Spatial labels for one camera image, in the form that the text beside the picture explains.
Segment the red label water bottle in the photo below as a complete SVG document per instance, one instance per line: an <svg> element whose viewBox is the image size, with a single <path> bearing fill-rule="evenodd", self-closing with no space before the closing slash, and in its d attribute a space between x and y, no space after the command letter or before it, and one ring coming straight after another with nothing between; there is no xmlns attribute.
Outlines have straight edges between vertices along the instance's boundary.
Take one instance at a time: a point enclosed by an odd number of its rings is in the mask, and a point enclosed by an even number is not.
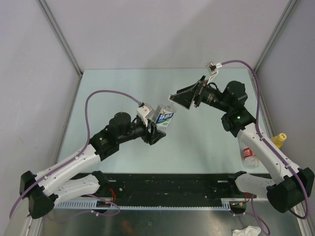
<svg viewBox="0 0 315 236"><path fill-rule="evenodd" d="M256 169L259 167L259 159L254 152L243 143L240 143L240 155L243 166L246 169Z"/></svg>

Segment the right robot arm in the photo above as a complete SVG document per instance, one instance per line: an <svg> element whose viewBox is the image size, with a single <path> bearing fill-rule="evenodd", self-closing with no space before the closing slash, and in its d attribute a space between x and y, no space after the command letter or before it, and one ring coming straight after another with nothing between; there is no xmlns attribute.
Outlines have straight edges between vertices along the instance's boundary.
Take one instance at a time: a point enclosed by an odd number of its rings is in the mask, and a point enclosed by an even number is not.
<svg viewBox="0 0 315 236"><path fill-rule="evenodd" d="M220 91L204 78L170 96L171 101L186 109L204 103L223 111L221 122L224 130L245 144L271 176L267 179L239 171L227 185L230 196L239 197L248 192L267 198L280 213L290 211L301 202L308 203L314 172L292 162L260 131L257 119L245 107L247 98L245 85L241 82L231 81L224 91Z"/></svg>

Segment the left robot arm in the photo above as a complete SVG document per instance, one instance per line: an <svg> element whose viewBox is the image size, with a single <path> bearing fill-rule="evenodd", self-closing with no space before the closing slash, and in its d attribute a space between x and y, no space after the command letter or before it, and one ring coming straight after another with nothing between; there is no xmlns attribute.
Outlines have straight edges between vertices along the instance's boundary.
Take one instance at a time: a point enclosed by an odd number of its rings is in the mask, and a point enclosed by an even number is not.
<svg viewBox="0 0 315 236"><path fill-rule="evenodd" d="M145 124L140 116L131 119L125 112L115 114L81 150L42 172L27 171L21 175L20 196L29 201L30 217L41 218L59 203L75 197L94 193L100 197L106 195L109 181L101 171L77 180L72 177L116 153L122 143L141 138L154 145L165 136L166 133L158 130L152 121Z"/></svg>

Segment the blue white label water bottle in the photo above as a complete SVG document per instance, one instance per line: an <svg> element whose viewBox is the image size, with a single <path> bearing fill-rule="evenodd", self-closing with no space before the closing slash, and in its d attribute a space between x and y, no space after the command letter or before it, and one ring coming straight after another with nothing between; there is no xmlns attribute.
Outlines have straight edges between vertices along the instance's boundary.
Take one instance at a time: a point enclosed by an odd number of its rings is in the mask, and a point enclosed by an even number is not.
<svg viewBox="0 0 315 236"><path fill-rule="evenodd" d="M159 128L167 128L174 118L176 112L177 109L174 103L160 103L154 113L153 118L157 118L158 123L161 125Z"/></svg>

